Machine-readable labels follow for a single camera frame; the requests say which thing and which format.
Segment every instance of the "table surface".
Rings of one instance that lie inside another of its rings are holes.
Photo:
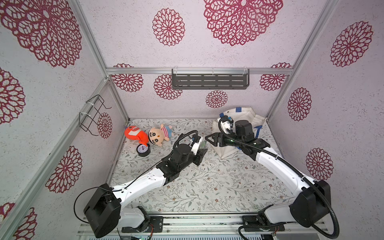
[[[196,129],[199,134],[211,134],[212,122],[213,119],[133,119],[130,124],[147,133],[162,123],[171,125],[175,136],[164,141],[162,147],[152,144],[146,157],[137,155],[138,141],[126,139],[112,185],[131,181],[168,155],[181,133]],[[279,153],[266,122],[258,137]],[[292,198],[276,176],[249,156],[238,151],[219,159],[209,146],[200,166],[189,165],[175,181],[138,197],[127,207],[140,205],[148,212],[253,212],[273,203],[290,202]]]

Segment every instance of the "cable tie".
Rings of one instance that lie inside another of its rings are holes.
[[[91,117],[88,113],[85,113],[85,112],[81,112],[81,113],[84,113],[84,114],[88,115],[89,117]]]

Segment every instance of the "alarm clock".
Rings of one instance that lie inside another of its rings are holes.
[[[149,148],[149,143],[147,143],[147,146],[144,144],[139,144],[136,148],[136,152],[139,155],[139,157],[146,157],[148,154],[151,153],[151,149]]]

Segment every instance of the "white robotic arm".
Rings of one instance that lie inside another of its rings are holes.
[[[187,135],[180,136],[175,142],[172,152],[147,174],[112,188],[103,184],[96,190],[84,209],[96,237],[105,236],[115,227],[132,227],[139,232],[147,228],[149,215],[145,210],[142,207],[131,209],[126,208],[126,206],[142,194],[175,180],[180,171],[192,162],[197,166],[200,165],[207,149],[203,138],[197,135],[197,131],[195,132],[193,138],[196,139],[195,144],[192,142],[192,146],[178,145],[182,136]],[[263,228],[263,226],[271,227],[271,224],[277,226],[285,222],[298,222],[304,227],[310,227],[328,213],[329,207],[323,205],[324,200],[321,197],[316,197],[312,187],[315,186],[318,189],[316,190],[318,191],[317,195],[323,195],[326,198],[325,201],[330,202],[329,185],[323,180],[317,182],[304,175],[278,157],[276,151],[267,142],[262,139],[255,139],[252,126],[248,121],[239,120],[236,122],[236,134],[227,134],[224,131],[217,132],[205,137],[205,140],[214,146],[219,144],[220,147],[240,147],[245,154],[275,174],[296,197],[293,203],[270,205],[259,211],[256,226]]]
[[[195,133],[191,146],[179,144],[184,137]],[[109,187],[103,184],[95,191],[84,209],[85,216],[97,238],[103,237],[115,227],[132,227],[144,231],[150,217],[142,207],[126,206],[137,197],[175,180],[191,163],[199,166],[207,152],[205,141],[196,130],[182,134],[175,142],[172,152],[161,159],[156,167],[130,182]]]

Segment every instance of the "orange plush toy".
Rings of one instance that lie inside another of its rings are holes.
[[[129,126],[125,128],[124,135],[131,140],[139,140],[140,144],[147,146],[149,142],[148,135],[136,126]]]

